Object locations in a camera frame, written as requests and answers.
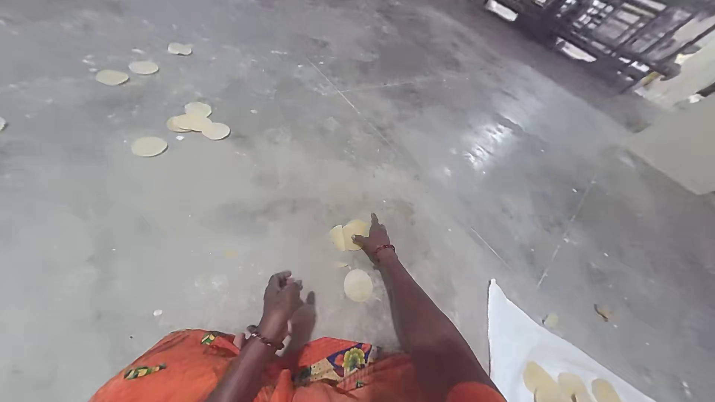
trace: bangle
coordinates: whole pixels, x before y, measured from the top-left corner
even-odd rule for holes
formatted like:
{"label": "bangle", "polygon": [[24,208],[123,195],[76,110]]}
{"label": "bangle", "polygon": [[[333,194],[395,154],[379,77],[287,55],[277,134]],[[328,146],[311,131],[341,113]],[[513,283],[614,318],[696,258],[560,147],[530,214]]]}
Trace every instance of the bangle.
{"label": "bangle", "polygon": [[394,245],[391,245],[391,244],[380,245],[380,246],[378,246],[378,248],[375,249],[375,251],[373,251],[373,259],[375,259],[375,261],[380,261],[380,258],[378,257],[378,253],[380,251],[384,250],[385,248],[391,248],[391,249],[393,249],[393,251],[395,251]]}
{"label": "bangle", "polygon": [[248,332],[251,333],[249,335],[249,338],[257,338],[258,340],[261,341],[266,346],[270,346],[271,348],[274,348],[276,351],[283,349],[283,342],[277,342],[275,340],[270,340],[263,335],[261,335],[260,332],[258,332],[258,327],[256,325],[249,325],[246,327]]}

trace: white sheet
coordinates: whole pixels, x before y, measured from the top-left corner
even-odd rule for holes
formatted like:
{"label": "white sheet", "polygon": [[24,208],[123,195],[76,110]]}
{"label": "white sheet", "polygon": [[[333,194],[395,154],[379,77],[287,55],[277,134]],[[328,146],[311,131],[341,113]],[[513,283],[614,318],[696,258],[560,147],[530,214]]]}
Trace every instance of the white sheet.
{"label": "white sheet", "polygon": [[623,402],[655,402],[581,349],[533,322],[506,298],[494,279],[489,282],[488,325],[490,377],[507,402],[533,402],[533,395],[523,381],[528,361],[538,363],[554,380],[559,373],[574,373],[591,391],[591,381],[604,378]]}

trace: wrist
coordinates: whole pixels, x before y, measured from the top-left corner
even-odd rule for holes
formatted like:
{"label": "wrist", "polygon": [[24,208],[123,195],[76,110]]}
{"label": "wrist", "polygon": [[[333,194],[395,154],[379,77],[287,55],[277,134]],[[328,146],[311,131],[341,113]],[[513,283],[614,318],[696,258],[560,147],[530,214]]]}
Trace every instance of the wrist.
{"label": "wrist", "polygon": [[396,263],[399,263],[398,255],[391,248],[383,248],[374,253],[375,259],[377,260],[377,266],[381,268],[386,268]]}
{"label": "wrist", "polygon": [[264,314],[258,323],[258,332],[270,340],[282,342],[287,335],[287,322],[279,314]]}

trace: dark metal frame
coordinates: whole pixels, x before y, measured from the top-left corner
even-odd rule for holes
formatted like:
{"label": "dark metal frame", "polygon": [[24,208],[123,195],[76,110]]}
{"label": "dark metal frame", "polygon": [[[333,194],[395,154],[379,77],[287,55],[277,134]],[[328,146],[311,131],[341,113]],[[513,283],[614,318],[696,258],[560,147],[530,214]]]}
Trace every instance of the dark metal frame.
{"label": "dark metal frame", "polygon": [[[666,13],[674,10],[675,6],[668,6],[664,3],[667,0],[660,0],[659,2],[664,5],[663,9],[657,9],[648,4],[641,3],[637,0],[599,0],[601,3],[606,5],[601,9],[605,9],[608,6],[612,6],[612,10],[606,11],[603,16],[598,16],[599,13],[594,14],[594,19],[598,19],[596,24],[589,26],[590,21],[586,22],[582,26],[575,24],[584,14],[588,13],[590,8],[593,8],[593,0],[587,1],[587,4],[579,4],[569,6],[567,4],[568,0],[551,0],[545,4],[534,4],[530,0],[496,0],[505,6],[514,9],[514,11],[519,13],[517,23],[526,23],[529,25],[529,29],[533,33],[536,31],[541,31],[538,35],[547,43],[549,46],[553,46],[553,42],[556,37],[563,38],[564,40],[574,44],[575,46],[581,48],[582,50],[588,52],[595,58],[597,58],[597,64],[599,68],[606,69],[615,73],[615,77],[624,82],[625,87],[623,91],[627,91],[634,85],[638,84],[645,76],[652,72],[658,72],[662,75],[671,76],[676,74],[677,66],[674,66],[674,59],[679,53],[687,49],[692,44],[695,44],[698,40],[704,38],[707,34],[715,30],[715,24],[710,26],[708,29],[700,33],[698,36],[688,41],[686,44],[680,46],[678,50],[674,53],[669,54],[666,57],[661,57],[658,59],[652,59],[649,54],[662,45],[665,41],[673,37],[673,35],[683,26],[692,21],[701,11],[703,6],[698,6],[697,3],[691,3],[687,5],[678,6],[678,10],[689,12],[689,15],[678,21],[677,24],[672,26],[667,31],[662,33],[657,33],[657,38],[652,43],[650,43],[642,51],[634,51],[631,46],[636,43],[639,39],[645,39],[649,35],[652,35],[651,29],[654,24],[657,24],[660,18],[664,18]],[[609,21],[609,19],[616,18],[615,13],[618,10],[622,10],[624,4],[628,4],[629,11],[637,15],[633,10],[642,10],[644,13],[651,14],[649,20],[642,24],[642,17],[639,17],[636,21],[630,22],[623,19],[617,19],[621,24],[626,24],[622,35],[626,34],[632,27],[642,24],[638,28],[634,29],[627,37],[623,38],[621,36],[613,39],[606,40],[606,38],[598,37],[596,30],[602,26],[604,23]],[[568,18],[564,15],[571,7],[580,6],[583,7],[582,11],[576,10],[575,14],[569,14]],[[636,68],[636,63],[644,65],[647,67],[647,71],[642,71]]]}

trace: dough scrap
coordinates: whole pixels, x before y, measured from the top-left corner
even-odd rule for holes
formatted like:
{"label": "dough scrap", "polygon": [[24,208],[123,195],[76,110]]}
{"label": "dough scrap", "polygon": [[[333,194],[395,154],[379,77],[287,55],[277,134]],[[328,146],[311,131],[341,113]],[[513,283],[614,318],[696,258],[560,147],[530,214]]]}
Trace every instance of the dough scrap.
{"label": "dough scrap", "polygon": [[558,384],[551,378],[546,370],[533,361],[527,362],[523,375],[524,385],[531,393],[534,393],[537,388],[544,388],[546,386],[558,388]]}
{"label": "dough scrap", "polygon": [[228,135],[231,134],[231,128],[223,123],[211,123],[201,130],[201,134],[203,134],[204,137],[215,141],[217,139],[224,139],[228,137]]}
{"label": "dough scrap", "polygon": [[556,328],[558,325],[558,314],[550,313],[543,319],[543,326],[547,328]]}
{"label": "dough scrap", "polygon": [[573,373],[561,373],[558,375],[558,384],[561,390],[570,398],[577,393],[585,393],[586,384],[581,377]]}
{"label": "dough scrap", "polygon": [[180,54],[182,56],[188,56],[193,52],[191,48],[192,45],[190,44],[180,44],[177,42],[172,42],[169,44],[169,47],[167,49],[171,54]]}
{"label": "dough scrap", "polygon": [[149,60],[143,62],[131,62],[129,63],[129,69],[135,74],[153,74],[159,71],[159,65]]}
{"label": "dough scrap", "polygon": [[596,309],[598,315],[606,322],[608,322],[608,320],[611,319],[611,315],[613,315],[613,312],[609,308],[603,307],[602,305],[594,304],[593,308]]}
{"label": "dough scrap", "polygon": [[177,116],[174,116],[174,117],[170,117],[170,118],[167,120],[167,128],[168,128],[168,129],[172,130],[173,132],[188,132],[188,131],[191,131],[190,129],[182,129],[181,127],[177,126],[176,122],[174,121],[174,119],[176,119],[176,118],[177,118]]}
{"label": "dough scrap", "polygon": [[132,143],[132,154],[140,157],[155,157],[169,145],[158,137],[142,137]]}
{"label": "dough scrap", "polygon": [[181,114],[174,117],[174,124],[180,129],[190,129],[192,131],[203,131],[211,125],[208,117],[197,116],[196,114]]}
{"label": "dough scrap", "polygon": [[345,249],[358,251],[362,247],[356,245],[352,241],[352,235],[367,236],[370,231],[370,225],[362,220],[354,219],[349,221],[342,227],[342,236],[345,238]]}
{"label": "dough scrap", "polygon": [[345,251],[345,238],[342,236],[342,225],[330,229],[330,239],[337,251]]}
{"label": "dough scrap", "polygon": [[104,85],[113,87],[127,82],[129,75],[125,72],[118,72],[116,70],[101,70],[96,76],[94,76],[94,79]]}
{"label": "dough scrap", "polygon": [[345,276],[343,288],[349,299],[361,303],[373,295],[373,280],[363,270],[352,270]]}
{"label": "dough scrap", "polygon": [[608,381],[597,378],[591,383],[591,392],[598,402],[621,402],[616,389]]}
{"label": "dough scrap", "polygon": [[208,117],[211,115],[211,106],[202,102],[189,102],[184,105],[184,113]]}

